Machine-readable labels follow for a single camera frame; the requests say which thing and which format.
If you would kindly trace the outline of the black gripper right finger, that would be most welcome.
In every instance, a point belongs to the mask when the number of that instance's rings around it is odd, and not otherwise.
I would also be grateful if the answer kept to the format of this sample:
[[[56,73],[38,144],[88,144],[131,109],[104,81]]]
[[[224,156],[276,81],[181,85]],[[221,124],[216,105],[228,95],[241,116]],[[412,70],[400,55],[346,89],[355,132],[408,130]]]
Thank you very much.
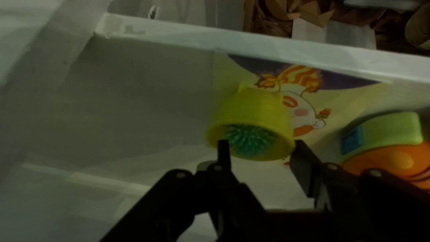
[[[291,156],[290,167],[308,198],[316,198],[319,191],[320,159],[307,145],[298,140],[296,149]]]

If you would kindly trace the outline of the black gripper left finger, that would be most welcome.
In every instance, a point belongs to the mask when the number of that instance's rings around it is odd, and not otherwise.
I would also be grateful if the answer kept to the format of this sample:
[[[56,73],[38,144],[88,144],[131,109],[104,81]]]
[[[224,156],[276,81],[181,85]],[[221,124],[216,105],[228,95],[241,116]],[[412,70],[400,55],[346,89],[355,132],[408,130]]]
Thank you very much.
[[[218,141],[218,165],[226,171],[232,169],[230,145],[228,140]]]

